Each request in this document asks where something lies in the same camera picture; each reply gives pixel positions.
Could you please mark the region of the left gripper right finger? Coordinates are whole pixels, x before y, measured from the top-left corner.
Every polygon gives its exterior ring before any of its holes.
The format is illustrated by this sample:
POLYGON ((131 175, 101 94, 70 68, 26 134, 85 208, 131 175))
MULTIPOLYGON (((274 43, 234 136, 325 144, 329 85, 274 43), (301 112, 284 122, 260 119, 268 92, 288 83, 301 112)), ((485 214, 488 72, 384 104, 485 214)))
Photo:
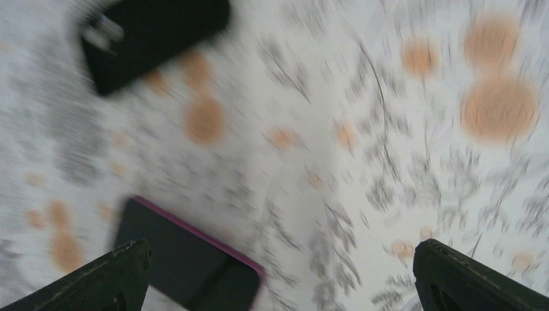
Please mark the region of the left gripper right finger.
POLYGON ((435 240, 418 244, 413 260, 424 310, 548 310, 548 297, 435 240))

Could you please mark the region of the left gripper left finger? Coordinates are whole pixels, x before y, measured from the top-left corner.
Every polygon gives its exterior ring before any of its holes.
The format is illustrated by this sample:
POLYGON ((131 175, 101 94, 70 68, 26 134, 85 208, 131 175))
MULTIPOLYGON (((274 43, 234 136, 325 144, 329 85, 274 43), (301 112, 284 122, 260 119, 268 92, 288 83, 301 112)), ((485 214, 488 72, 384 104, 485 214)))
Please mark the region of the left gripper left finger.
POLYGON ((140 311, 150 275, 149 244, 132 240, 2 310, 140 311))

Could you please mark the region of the purple phone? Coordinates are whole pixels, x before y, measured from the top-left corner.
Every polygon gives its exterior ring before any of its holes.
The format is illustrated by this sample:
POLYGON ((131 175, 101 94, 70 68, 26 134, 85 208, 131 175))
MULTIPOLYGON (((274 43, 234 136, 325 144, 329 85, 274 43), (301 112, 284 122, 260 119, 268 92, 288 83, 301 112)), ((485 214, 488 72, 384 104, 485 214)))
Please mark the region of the purple phone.
POLYGON ((150 285, 187 310, 252 310, 265 279, 257 262, 140 196, 125 200, 114 246, 145 239, 150 285))

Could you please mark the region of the black phone case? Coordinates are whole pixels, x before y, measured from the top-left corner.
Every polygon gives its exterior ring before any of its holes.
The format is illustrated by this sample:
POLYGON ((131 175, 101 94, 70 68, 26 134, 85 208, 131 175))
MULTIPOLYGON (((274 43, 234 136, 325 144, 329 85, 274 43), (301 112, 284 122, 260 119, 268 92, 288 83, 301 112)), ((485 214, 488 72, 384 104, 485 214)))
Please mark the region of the black phone case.
POLYGON ((225 30, 229 1, 115 1, 78 24, 84 61, 102 97, 225 30))

